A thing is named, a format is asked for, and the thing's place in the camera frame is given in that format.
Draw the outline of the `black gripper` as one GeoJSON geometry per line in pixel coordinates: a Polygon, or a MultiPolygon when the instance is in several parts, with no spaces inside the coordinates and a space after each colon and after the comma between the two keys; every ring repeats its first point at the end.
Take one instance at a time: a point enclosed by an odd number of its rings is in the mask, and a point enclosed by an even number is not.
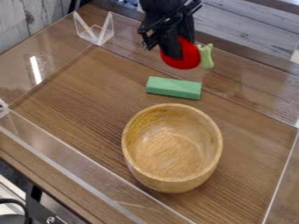
{"type": "Polygon", "coordinates": [[[193,14],[201,8],[201,0],[140,0],[144,18],[137,27],[145,50],[160,46],[172,59],[183,58],[179,37],[195,42],[193,14]]]}

